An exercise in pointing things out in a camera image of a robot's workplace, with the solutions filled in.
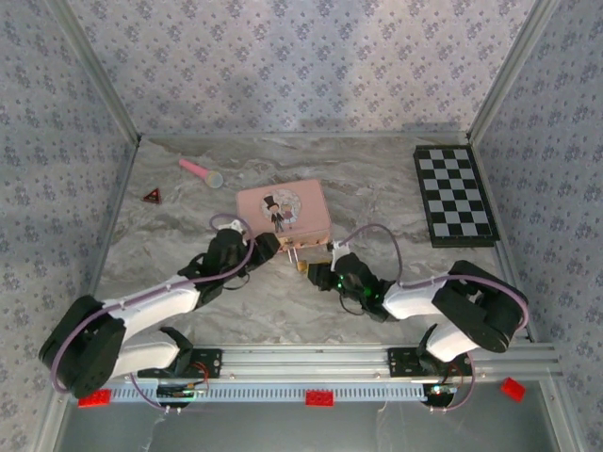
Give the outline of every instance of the warning triangle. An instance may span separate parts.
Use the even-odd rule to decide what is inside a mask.
[[[159,193],[159,188],[156,188],[147,196],[142,198],[145,202],[152,202],[153,204],[161,204],[161,194]]]

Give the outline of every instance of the black and white checkered board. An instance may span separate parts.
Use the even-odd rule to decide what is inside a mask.
[[[416,173],[434,248],[492,247],[492,209],[469,146],[417,146]]]

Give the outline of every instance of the patterned wallpaper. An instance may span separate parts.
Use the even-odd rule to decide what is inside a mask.
[[[603,3],[562,0],[479,149],[542,340],[603,450]]]
[[[140,133],[469,128],[534,0],[71,0]]]
[[[21,451],[48,383],[38,350],[90,283],[128,146],[45,4],[0,16],[0,450]]]

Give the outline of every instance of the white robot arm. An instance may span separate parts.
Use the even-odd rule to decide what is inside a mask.
[[[307,276],[319,290],[360,302],[377,321],[443,315],[446,320],[430,328],[417,349],[429,371],[478,347],[502,353],[528,322],[526,297],[467,261],[443,275],[402,284],[379,280],[347,246],[334,244],[332,262],[310,264]]]
[[[225,282],[247,276],[280,248],[275,234],[247,243],[238,222],[231,225],[217,232],[207,252],[162,284],[123,299],[77,299],[39,354],[55,389],[81,398],[119,375],[153,368],[179,376],[189,368],[193,346],[180,332],[140,332],[205,306]]]

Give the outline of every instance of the pink tin box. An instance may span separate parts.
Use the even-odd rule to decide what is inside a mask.
[[[281,250],[325,244],[331,236],[329,210],[316,179],[239,191],[236,210],[254,234],[276,233]]]

